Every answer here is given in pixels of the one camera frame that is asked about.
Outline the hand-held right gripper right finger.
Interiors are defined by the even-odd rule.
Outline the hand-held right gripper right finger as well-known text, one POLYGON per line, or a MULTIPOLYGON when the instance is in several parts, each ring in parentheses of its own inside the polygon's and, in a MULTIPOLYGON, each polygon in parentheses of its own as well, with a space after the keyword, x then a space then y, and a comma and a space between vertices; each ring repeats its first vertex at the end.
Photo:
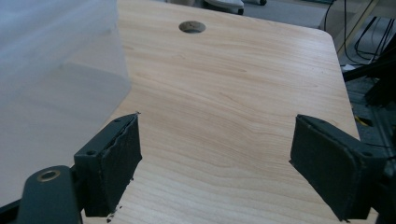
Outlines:
POLYGON ((366 146, 329 122, 296 117, 290 164, 338 219, 368 217, 386 163, 384 151, 366 146))

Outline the yellow black floor tape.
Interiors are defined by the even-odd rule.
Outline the yellow black floor tape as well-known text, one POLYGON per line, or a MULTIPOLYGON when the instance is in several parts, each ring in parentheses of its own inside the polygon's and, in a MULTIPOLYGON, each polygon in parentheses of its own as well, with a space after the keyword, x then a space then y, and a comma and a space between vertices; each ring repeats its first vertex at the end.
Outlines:
POLYGON ((373 123, 369 119, 365 119, 359 116, 354 116, 354 119, 363 126, 372 127, 373 123))

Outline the white chair base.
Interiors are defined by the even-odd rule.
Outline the white chair base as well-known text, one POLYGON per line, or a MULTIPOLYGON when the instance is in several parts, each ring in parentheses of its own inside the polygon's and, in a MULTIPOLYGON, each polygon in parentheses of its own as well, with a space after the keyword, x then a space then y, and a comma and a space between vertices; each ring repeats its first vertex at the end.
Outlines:
POLYGON ((244 3, 242 0, 203 0, 205 4, 215 7, 236 9, 238 15, 244 14, 244 3))

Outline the black metal stand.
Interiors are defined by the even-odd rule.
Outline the black metal stand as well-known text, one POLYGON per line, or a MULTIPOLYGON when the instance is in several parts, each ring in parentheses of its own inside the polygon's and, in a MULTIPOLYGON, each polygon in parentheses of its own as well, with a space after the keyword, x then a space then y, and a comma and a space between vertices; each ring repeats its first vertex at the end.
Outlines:
POLYGON ((360 77, 378 79, 364 95, 368 105, 385 107, 390 102, 396 104, 396 35, 389 41, 377 61, 343 74, 345 82, 360 77))

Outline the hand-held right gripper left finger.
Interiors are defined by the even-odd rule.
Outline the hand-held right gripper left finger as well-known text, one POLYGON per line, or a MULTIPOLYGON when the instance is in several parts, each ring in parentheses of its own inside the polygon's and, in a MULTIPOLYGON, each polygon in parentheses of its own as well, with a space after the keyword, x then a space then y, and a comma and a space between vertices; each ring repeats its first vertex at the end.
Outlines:
POLYGON ((116 210, 142 160, 138 113, 110 121, 74 155, 82 190, 78 203, 87 217, 107 217, 116 210))

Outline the clear plastic storage box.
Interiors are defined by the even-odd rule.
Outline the clear plastic storage box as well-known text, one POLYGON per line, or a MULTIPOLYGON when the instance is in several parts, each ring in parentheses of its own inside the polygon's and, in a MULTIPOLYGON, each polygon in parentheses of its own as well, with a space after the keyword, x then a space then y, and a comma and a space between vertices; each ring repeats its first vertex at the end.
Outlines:
POLYGON ((70 165, 131 89, 117 0, 0 0, 0 207, 70 165))

